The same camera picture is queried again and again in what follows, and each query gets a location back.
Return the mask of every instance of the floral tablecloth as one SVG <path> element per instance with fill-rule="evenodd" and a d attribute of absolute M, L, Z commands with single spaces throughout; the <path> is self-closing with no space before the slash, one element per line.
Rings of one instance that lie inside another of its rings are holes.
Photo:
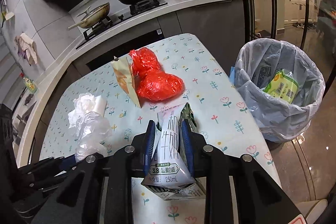
<path fill-rule="evenodd" d="M 147 47 L 157 55 L 165 72 L 183 79 L 183 94 L 172 101 L 142 102 L 142 108 L 137 108 L 119 87 L 108 63 L 77 80 L 64 92 L 48 127 L 40 159 L 75 153 L 77 139 L 74 130 L 68 129 L 68 113 L 74 109 L 73 100 L 80 93 L 102 95 L 108 101 L 105 117 L 114 132 L 104 142 L 109 155 L 130 144 L 135 135 L 145 132 L 148 121 L 157 120 L 157 112 L 189 102 L 199 133 L 207 143 L 228 155 L 251 154 L 280 185 L 272 156 L 252 115 L 223 69 L 197 37 L 185 33 Z M 205 200 L 163 201 L 142 186 L 141 181 L 132 179 L 134 223 L 203 223 Z"/>

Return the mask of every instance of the yellow green wrapper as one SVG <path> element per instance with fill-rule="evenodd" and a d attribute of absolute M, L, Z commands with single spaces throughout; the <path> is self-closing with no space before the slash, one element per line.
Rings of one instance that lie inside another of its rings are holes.
<path fill-rule="evenodd" d="M 288 75 L 284 74 L 283 70 L 278 71 L 273 80 L 265 87 L 264 92 L 273 96 L 274 98 L 280 98 L 288 103 L 292 103 L 298 84 L 295 80 Z"/>

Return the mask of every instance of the crumpled red bag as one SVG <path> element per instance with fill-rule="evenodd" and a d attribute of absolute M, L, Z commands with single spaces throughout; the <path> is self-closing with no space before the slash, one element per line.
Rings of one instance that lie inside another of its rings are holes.
<path fill-rule="evenodd" d="M 152 70 L 140 82 L 136 93 L 152 101 L 162 101 L 180 94 L 183 89 L 181 78 L 164 71 Z"/>
<path fill-rule="evenodd" d="M 131 50 L 129 55 L 133 60 L 133 74 L 135 76 L 139 75 L 141 80 L 147 76 L 149 71 L 161 70 L 160 63 L 158 62 L 155 53 L 146 47 L 137 51 Z"/>

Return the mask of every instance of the metal screw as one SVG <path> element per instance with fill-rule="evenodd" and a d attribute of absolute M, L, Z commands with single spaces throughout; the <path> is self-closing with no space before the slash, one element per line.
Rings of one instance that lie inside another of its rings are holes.
<path fill-rule="evenodd" d="M 213 151 L 213 147 L 211 145 L 207 144 L 207 145 L 203 146 L 203 150 L 205 152 L 212 152 Z"/>
<path fill-rule="evenodd" d="M 250 162 L 252 160 L 252 156 L 248 155 L 248 154 L 245 154 L 245 155 L 243 155 L 243 160 L 247 161 L 247 162 Z"/>
<path fill-rule="evenodd" d="M 95 160 L 96 160 L 96 157 L 93 156 L 93 155 L 90 155 L 90 156 L 87 156 L 87 157 L 86 157 L 86 162 L 88 162 L 88 163 L 92 163 L 92 162 L 94 162 Z"/>
<path fill-rule="evenodd" d="M 127 147 L 125 147 L 125 152 L 127 153 L 132 153 L 134 150 L 135 148 L 132 145 L 128 145 Z"/>

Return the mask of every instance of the white tissue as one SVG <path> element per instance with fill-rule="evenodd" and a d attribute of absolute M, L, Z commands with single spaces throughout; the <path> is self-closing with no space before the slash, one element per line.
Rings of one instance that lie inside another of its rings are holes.
<path fill-rule="evenodd" d="M 97 112 L 104 116 L 107 101 L 101 96 L 94 97 L 91 93 L 82 93 L 78 99 L 73 100 L 75 109 L 68 113 L 69 128 L 76 126 L 79 117 L 89 112 Z"/>

